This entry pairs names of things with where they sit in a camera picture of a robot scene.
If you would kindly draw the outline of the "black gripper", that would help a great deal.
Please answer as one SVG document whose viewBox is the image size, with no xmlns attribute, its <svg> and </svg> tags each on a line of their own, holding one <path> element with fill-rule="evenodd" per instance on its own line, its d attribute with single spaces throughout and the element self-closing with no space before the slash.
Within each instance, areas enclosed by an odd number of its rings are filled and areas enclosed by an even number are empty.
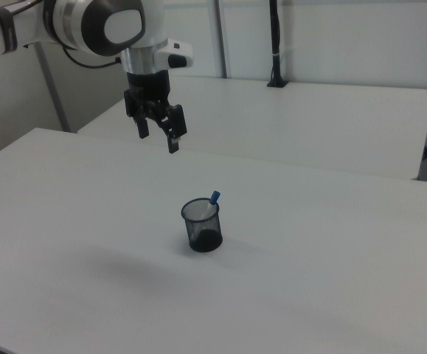
<svg viewBox="0 0 427 354">
<path fill-rule="evenodd" d="M 187 133 L 184 110 L 181 105 L 170 105 L 170 78 L 168 71 L 154 74 L 127 73 L 129 89 L 124 92 L 126 115 L 136 123 L 140 139 L 149 136 L 144 103 L 166 107 L 158 120 L 158 126 L 167 137 L 169 153 L 179 150 L 181 137 Z"/>
</svg>

